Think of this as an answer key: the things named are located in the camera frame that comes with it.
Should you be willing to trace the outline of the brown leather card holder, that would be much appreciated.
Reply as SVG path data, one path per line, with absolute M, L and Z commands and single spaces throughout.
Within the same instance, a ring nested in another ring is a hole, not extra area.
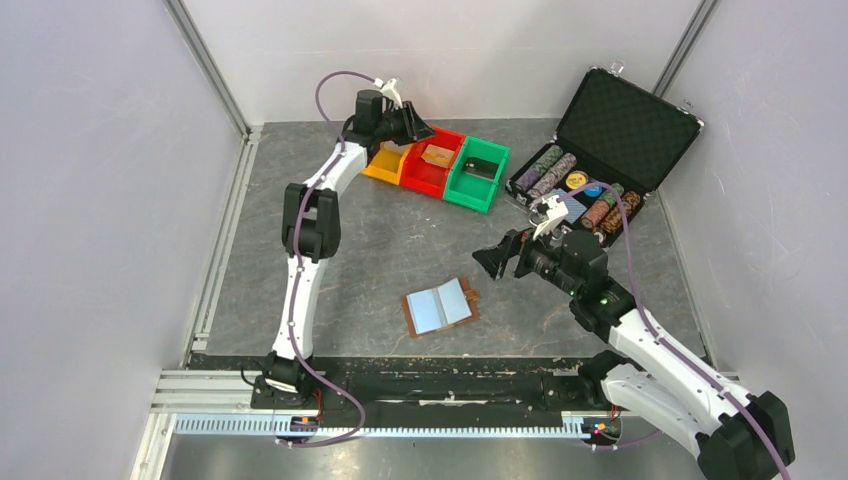
M 465 277 L 402 296 L 410 337 L 420 338 L 476 320 L 478 300 L 478 292 Z

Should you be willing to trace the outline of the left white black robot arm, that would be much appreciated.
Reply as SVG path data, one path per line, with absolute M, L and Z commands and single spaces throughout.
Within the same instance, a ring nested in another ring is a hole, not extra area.
M 406 146 L 435 131 L 409 100 L 394 100 L 373 89 L 358 92 L 330 157 L 307 180 L 284 191 L 281 242 L 287 255 L 283 313 L 271 351 L 254 381 L 259 408 L 302 407 L 313 397 L 311 373 L 317 300 L 329 261 L 342 236 L 340 200 L 352 180 L 385 142 Z

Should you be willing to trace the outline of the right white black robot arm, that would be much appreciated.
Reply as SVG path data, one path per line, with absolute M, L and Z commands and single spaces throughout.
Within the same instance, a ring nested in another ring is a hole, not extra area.
M 515 259 L 515 277 L 536 274 L 568 294 L 578 323 L 610 346 L 582 367 L 585 405 L 637 414 L 684 447 L 707 479 L 788 478 L 795 451 L 785 403 L 751 393 L 677 341 L 609 274 L 592 234 L 573 231 L 554 246 L 510 230 L 472 256 L 494 280 Z

